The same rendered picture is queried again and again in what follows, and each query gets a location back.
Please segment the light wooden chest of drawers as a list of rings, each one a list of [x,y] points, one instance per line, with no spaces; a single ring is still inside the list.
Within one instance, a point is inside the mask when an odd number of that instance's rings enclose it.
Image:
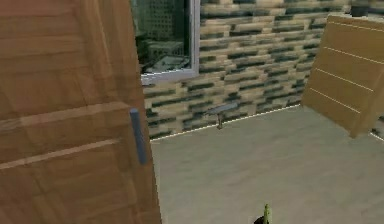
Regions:
[[[327,17],[301,104],[352,138],[370,132],[384,114],[384,18]]]

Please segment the white framed window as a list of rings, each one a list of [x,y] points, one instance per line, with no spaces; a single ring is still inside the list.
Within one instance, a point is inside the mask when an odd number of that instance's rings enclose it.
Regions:
[[[199,75],[201,0],[130,0],[143,85]]]

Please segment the brown wooden room door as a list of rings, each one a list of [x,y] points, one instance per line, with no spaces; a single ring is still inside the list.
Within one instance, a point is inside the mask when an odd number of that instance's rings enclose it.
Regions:
[[[0,224],[163,224],[129,0],[0,0]]]

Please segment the dark round pot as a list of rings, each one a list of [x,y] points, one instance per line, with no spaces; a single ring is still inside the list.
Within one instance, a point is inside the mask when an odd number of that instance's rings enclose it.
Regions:
[[[350,14],[352,17],[367,16],[369,8],[369,0],[351,0]]]

